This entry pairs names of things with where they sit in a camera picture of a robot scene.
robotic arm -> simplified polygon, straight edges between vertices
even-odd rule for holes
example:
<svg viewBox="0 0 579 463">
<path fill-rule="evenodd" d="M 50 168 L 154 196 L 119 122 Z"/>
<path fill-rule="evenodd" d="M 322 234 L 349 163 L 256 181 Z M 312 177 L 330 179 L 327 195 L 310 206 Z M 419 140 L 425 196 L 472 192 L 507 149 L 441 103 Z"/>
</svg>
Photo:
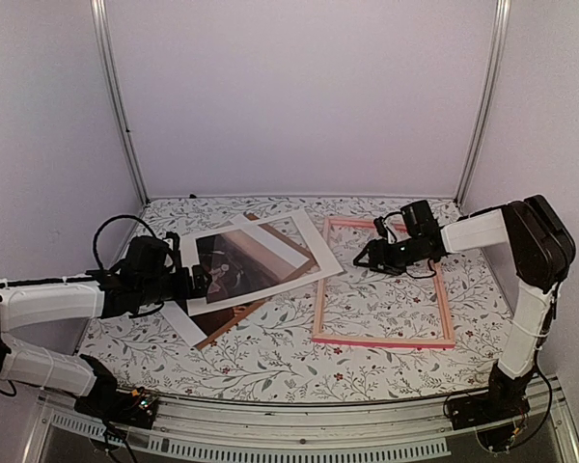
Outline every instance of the robotic arm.
<svg viewBox="0 0 579 463">
<path fill-rule="evenodd" d="M 10 331 L 66 318 L 144 316 L 168 301 L 186 311 L 187 299 L 206 296 L 210 277 L 199 265 L 192 267 L 191 275 L 180 261 L 179 237 L 168 233 L 166 239 L 172 246 L 156 236 L 133 238 L 124 259 L 109 270 L 99 263 L 98 270 L 71 278 L 0 280 L 0 380 L 59 389 L 79 397 L 75 409 L 81 413 L 152 427 L 156 408 L 143 388 L 132 394 L 118 392 L 116 378 L 99 360 L 51 352 L 18 340 Z M 150 304 L 157 308 L 140 313 Z"/>
<path fill-rule="evenodd" d="M 386 220 L 402 216 L 410 237 L 397 242 Z M 519 277 L 512 329 L 501 358 L 489 376 L 483 396 L 450 400 L 455 429 L 496 422 L 529 411 L 526 386 L 536 370 L 537 352 L 556 317 L 560 286 L 575 258 L 575 244 L 564 224 L 542 196 L 479 211 L 440 227 L 426 201 L 375 220 L 381 239 L 371 241 L 356 265 L 400 275 L 423 259 L 438 261 L 455 253 L 509 243 Z"/>
</svg>

floral pattern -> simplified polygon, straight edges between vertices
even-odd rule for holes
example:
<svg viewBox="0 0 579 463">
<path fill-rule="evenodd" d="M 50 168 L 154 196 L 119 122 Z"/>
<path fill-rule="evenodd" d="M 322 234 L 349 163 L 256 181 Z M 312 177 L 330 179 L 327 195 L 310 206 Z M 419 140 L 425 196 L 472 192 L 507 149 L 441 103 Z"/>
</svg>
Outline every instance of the floral pattern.
<svg viewBox="0 0 579 463">
<path fill-rule="evenodd" d="M 373 218 L 409 202 L 390 198 L 157 200 L 148 206 L 145 220 L 159 232 L 187 234 L 219 227 L 239 213 L 268 217 L 302 207 L 321 229 L 325 216 Z M 440 224 L 458 218 L 452 201 L 430 203 Z M 365 238 L 345 232 L 335 236 L 331 246 L 339 248 L 335 252 L 340 260 L 353 256 Z M 142 319 L 94 320 L 80 352 L 100 359 L 123 385 L 144 385 L 170 395 L 350 402 L 485 386 L 491 365 L 506 342 L 510 311 L 480 252 L 444 258 L 442 270 L 455 326 L 454 349 L 313 343 L 317 290 L 313 284 L 274 296 L 202 351 L 188 347 L 158 313 Z M 425 271 L 414 269 L 417 274 Z M 438 324 L 431 319 L 431 280 L 370 272 L 360 272 L 360 278 L 352 280 L 349 273 L 336 283 L 331 281 L 328 293 L 333 300 L 326 309 L 330 314 L 324 320 L 326 329 L 341 333 L 376 330 L 374 335 L 379 330 L 387 336 L 404 337 L 440 335 Z"/>
</svg>

